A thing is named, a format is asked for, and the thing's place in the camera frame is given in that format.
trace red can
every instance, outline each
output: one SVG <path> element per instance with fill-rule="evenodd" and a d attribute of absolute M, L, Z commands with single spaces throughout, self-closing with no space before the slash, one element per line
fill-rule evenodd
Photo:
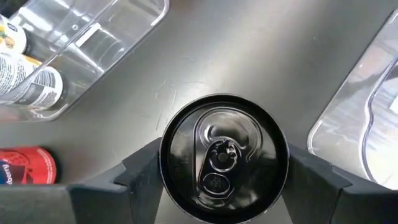
<path fill-rule="evenodd" d="M 54 184 L 56 175 L 54 158 L 41 147 L 0 149 L 0 184 Z"/>

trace gray surface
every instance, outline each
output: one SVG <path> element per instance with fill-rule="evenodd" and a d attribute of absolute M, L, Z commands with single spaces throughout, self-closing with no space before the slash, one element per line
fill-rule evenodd
<path fill-rule="evenodd" d="M 228 92 L 262 105 L 289 142 L 307 133 L 396 0 L 173 0 L 165 21 L 65 116 L 2 124 L 1 146 L 38 144 L 85 180 L 160 136 L 189 101 Z M 158 223 L 193 223 L 164 197 Z M 289 223 L 279 201 L 257 223 Z"/>

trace black can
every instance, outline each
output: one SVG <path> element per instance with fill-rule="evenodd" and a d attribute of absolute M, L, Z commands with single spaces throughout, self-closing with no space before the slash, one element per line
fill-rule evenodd
<path fill-rule="evenodd" d="M 210 95 L 182 108 L 162 138 L 166 191 L 208 223 L 242 223 L 279 198 L 289 166 L 285 137 L 272 116 L 233 95 Z"/>

